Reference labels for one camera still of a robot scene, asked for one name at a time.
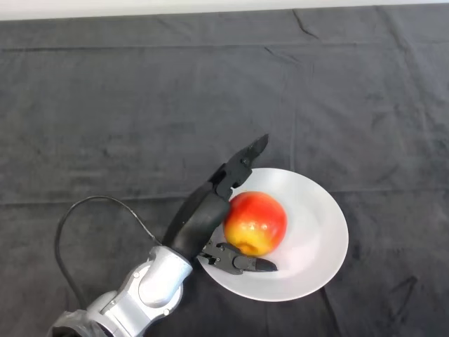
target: robotic arm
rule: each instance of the robotic arm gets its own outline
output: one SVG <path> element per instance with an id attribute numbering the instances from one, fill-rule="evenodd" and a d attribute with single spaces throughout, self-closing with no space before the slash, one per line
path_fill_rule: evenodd
<path id="1" fill-rule="evenodd" d="M 118 291 L 105 293 L 87 311 L 61 316 L 52 337 L 141 337 L 156 320 L 169 315 L 182 297 L 182 282 L 192 262 L 230 210 L 232 188 L 251 174 L 251 165 L 265 149 L 268 135 L 237 152 L 181 206 L 162 245 L 126 277 Z"/>

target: apple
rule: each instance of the apple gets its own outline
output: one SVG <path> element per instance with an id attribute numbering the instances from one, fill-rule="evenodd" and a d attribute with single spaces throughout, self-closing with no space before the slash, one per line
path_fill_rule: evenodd
<path id="1" fill-rule="evenodd" d="M 283 207 L 263 192 L 243 192 L 231 200 L 231 211 L 223 225 L 224 237 L 249 256 L 273 251 L 287 229 Z"/>

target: dark gray fabric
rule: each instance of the dark gray fabric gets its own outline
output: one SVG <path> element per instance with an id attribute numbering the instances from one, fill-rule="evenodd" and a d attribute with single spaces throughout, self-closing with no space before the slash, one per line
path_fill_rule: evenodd
<path id="1" fill-rule="evenodd" d="M 162 237 L 182 199 L 253 138 L 347 217 L 323 292 L 259 303 L 205 272 L 151 336 L 446 336 L 448 5 L 0 22 L 0 331 L 43 335 L 76 302 L 55 225 L 89 194 Z M 89 300 L 151 243 L 85 205 L 62 243 Z"/>

